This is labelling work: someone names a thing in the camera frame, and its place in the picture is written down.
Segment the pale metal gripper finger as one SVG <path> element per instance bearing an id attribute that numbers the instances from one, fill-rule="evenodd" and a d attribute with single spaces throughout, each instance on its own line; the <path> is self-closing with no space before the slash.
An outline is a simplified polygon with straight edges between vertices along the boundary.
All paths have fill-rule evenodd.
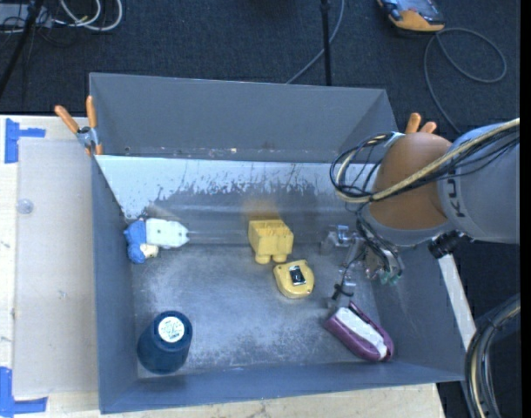
<path id="1" fill-rule="evenodd" d="M 360 260 L 358 253 L 348 255 L 339 267 L 340 281 L 333 286 L 333 301 L 351 299 L 357 285 L 356 266 Z"/>
<path id="2" fill-rule="evenodd" d="M 320 241 L 320 252 L 330 253 L 338 247 L 349 247 L 356 241 L 359 234 L 346 225 L 330 226 Z"/>

